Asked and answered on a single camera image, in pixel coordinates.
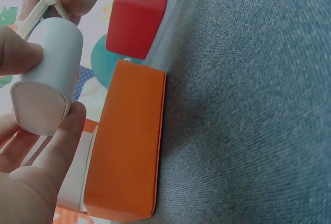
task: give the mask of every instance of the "red block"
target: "red block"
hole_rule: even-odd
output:
[[[114,0],[106,49],[145,59],[166,10],[167,0]]]

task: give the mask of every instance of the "green shape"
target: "green shape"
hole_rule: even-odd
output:
[[[106,38],[107,36],[103,35],[93,47],[91,65],[97,80],[103,87],[108,88],[118,59],[129,60],[137,64],[141,64],[142,60],[107,51]]]
[[[0,88],[5,86],[8,83],[11,83],[12,76],[2,76],[0,77]]]
[[[0,13],[0,25],[8,26],[16,21],[18,7],[4,7]]]

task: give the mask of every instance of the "orange box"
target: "orange box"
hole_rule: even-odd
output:
[[[89,215],[119,222],[155,209],[166,74],[118,60],[89,164]]]

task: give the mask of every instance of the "teal circle pattern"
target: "teal circle pattern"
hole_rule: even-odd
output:
[[[106,37],[106,35],[102,36],[93,47],[91,66],[97,80],[103,87],[108,88],[118,59],[128,60],[137,64],[141,64],[142,60],[107,51]]]

